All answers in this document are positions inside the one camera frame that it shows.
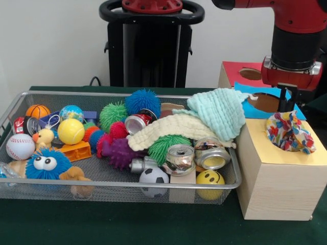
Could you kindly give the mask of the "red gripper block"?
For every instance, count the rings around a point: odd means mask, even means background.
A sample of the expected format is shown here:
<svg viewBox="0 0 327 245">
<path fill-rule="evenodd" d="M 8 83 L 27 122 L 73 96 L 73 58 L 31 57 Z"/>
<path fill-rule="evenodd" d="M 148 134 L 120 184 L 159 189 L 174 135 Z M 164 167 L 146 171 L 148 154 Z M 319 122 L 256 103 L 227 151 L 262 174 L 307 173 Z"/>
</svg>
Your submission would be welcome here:
<svg viewBox="0 0 327 245">
<path fill-rule="evenodd" d="M 264 84 L 271 86 L 278 86 L 281 90 L 279 95 L 278 112 L 287 111 L 287 103 L 289 111 L 294 110 L 294 106 L 298 99 L 298 90 L 313 91 L 318 86 L 322 75 L 322 63 L 315 63 L 308 71 L 286 71 L 282 69 L 272 69 L 270 64 L 262 64 L 261 68 L 262 80 Z M 286 92 L 287 87 L 290 86 L 289 91 L 291 98 L 287 101 Z"/>
</svg>

